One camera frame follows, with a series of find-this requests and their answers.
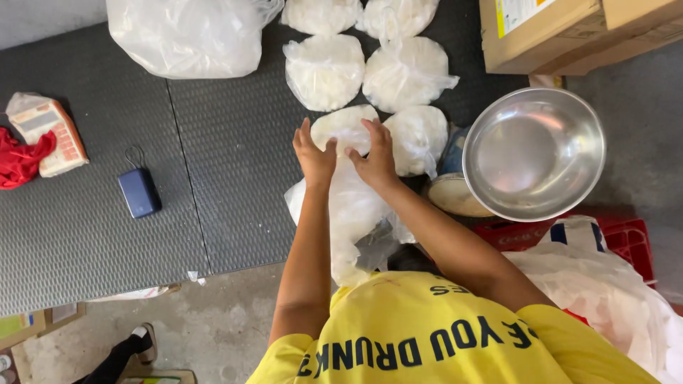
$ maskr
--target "paper label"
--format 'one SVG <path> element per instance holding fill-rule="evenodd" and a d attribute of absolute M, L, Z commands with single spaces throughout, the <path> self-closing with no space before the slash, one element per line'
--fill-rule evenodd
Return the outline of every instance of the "paper label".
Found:
<path fill-rule="evenodd" d="M 498 37 L 510 33 L 555 0 L 496 0 Z"/>

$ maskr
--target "textured mat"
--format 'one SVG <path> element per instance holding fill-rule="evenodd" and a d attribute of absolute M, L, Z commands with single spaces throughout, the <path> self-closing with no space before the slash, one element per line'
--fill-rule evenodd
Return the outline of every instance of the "textured mat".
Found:
<path fill-rule="evenodd" d="M 128 58 L 106 25 L 0 51 L 0 68 L 0 109 L 15 91 L 57 98 L 90 158 L 0 191 L 0 316 L 209 273 L 164 79 Z M 140 220 L 116 179 L 131 145 L 143 148 L 163 203 Z"/>
<path fill-rule="evenodd" d="M 528 86 L 526 77 L 484 72 L 476 0 L 444 0 L 422 33 L 443 45 L 450 73 L 461 76 L 433 105 L 458 126 L 490 103 Z M 365 57 L 379 41 L 350 29 Z M 169 81 L 206 249 L 214 273 L 285 260 L 294 235 L 282 195 L 301 179 L 294 130 L 308 115 L 285 82 L 282 46 L 307 36 L 272 23 L 263 32 L 257 71 L 239 79 Z M 366 103 L 359 94 L 350 105 Z M 386 113 L 380 113 L 384 119 Z"/>

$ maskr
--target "power bank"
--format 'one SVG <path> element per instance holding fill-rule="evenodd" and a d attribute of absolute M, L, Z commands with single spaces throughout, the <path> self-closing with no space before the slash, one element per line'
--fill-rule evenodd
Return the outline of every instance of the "power bank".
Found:
<path fill-rule="evenodd" d="M 152 175 L 144 168 L 119 175 L 119 185 L 124 193 L 130 215 L 140 219 L 161 209 L 161 201 L 156 194 Z"/>

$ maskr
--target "metal bowl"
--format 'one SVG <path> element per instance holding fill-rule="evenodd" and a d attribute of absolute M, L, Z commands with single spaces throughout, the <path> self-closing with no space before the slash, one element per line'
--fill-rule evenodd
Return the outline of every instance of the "metal bowl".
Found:
<path fill-rule="evenodd" d="M 593 189 L 605 158 L 602 125 L 577 95 L 533 87 L 504 96 L 474 122 L 462 165 L 472 194 L 491 212 L 541 221 Z"/>

